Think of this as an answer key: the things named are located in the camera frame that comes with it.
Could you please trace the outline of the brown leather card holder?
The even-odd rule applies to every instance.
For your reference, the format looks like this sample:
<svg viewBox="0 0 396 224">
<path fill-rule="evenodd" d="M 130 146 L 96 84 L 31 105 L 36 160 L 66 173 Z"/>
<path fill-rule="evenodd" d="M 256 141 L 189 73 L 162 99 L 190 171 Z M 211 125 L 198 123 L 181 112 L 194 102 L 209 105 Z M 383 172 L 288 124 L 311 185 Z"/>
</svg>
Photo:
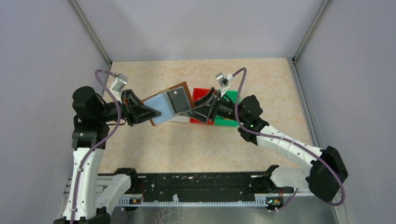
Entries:
<svg viewBox="0 0 396 224">
<path fill-rule="evenodd" d="M 150 97 L 148 97 L 146 99 L 141 100 L 141 103 L 143 105 L 145 105 L 147 107 L 150 107 L 150 108 L 153 108 L 153 109 L 156 109 L 156 110 L 158 110 L 158 111 L 160 111 L 162 113 L 161 116 L 153 118 L 153 119 L 150 120 L 150 123 L 151 123 L 152 126 L 156 126 L 156 125 L 162 124 L 162 123 L 164 123 L 166 121 L 169 121 L 171 118 L 173 118 L 173 117 L 175 117 L 177 115 L 182 115 L 183 114 L 183 113 L 181 113 L 181 114 L 175 114 L 174 113 L 173 108 L 172 108 L 172 106 L 170 104 L 169 98 L 168 98 L 167 93 L 166 93 L 167 91 L 175 89 L 175 88 L 178 88 L 180 86 L 185 88 L 186 94 L 187 94 L 187 96 L 189 98 L 189 101 L 190 101 L 191 108 L 193 108 L 194 107 L 194 101 L 192 99 L 192 96 L 191 96 L 191 93 L 190 93 L 190 89 L 188 88 L 188 85 L 187 85 L 186 82 L 178 83 L 178 84 L 176 84 L 176 85 L 174 85 L 172 87 L 169 87 L 169 88 L 166 88 L 166 89 L 164 89 L 162 91 L 159 91 L 158 93 L 156 93 L 156 94 L 154 94 L 154 95 L 152 95 L 152 96 L 150 96 Z"/>
</svg>

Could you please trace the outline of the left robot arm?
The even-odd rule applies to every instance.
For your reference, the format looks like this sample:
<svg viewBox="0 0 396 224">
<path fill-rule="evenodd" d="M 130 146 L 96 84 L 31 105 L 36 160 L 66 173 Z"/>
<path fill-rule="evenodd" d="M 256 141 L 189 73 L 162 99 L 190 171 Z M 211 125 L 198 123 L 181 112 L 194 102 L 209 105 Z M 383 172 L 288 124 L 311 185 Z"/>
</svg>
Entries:
<svg viewBox="0 0 396 224">
<path fill-rule="evenodd" d="M 111 183 L 96 193 L 99 165 L 106 141 L 123 119 L 134 126 L 160 116 L 160 112 L 143 105 L 132 90 L 124 90 L 121 100 L 107 103 L 90 86 L 78 88 L 72 95 L 76 112 L 72 133 L 73 174 L 71 190 L 61 218 L 56 224 L 109 224 L 111 214 L 122 196 L 138 188 L 134 168 L 119 168 Z"/>
</svg>

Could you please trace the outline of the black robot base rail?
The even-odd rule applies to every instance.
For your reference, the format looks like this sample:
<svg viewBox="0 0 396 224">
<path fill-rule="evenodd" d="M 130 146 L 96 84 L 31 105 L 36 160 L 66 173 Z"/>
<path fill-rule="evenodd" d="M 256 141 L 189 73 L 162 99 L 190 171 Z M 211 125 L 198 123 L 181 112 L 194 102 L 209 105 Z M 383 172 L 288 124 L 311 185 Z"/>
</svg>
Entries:
<svg viewBox="0 0 396 224">
<path fill-rule="evenodd" d="M 132 187 L 119 201 L 126 210 L 138 207 L 205 207 L 283 205 L 292 187 L 277 187 L 269 176 L 275 166 L 257 172 L 146 173 L 133 176 Z"/>
</svg>

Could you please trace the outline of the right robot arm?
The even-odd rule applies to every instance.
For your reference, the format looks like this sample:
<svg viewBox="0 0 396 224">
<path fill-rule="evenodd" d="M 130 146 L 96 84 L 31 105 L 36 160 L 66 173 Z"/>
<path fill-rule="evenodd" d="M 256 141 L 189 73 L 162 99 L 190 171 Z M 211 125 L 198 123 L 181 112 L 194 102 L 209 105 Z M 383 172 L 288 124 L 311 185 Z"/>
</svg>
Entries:
<svg viewBox="0 0 396 224">
<path fill-rule="evenodd" d="M 346 198 L 343 183 L 348 178 L 348 171 L 338 150 L 332 146 L 320 148 L 300 142 L 263 120 L 262 112 L 255 95 L 234 103 L 220 98 L 220 94 L 210 89 L 183 114 L 201 123 L 216 116 L 235 120 L 239 125 L 238 132 L 246 142 L 272 149 L 299 166 L 273 166 L 265 174 L 272 185 L 306 189 L 324 202 L 341 205 Z"/>
</svg>

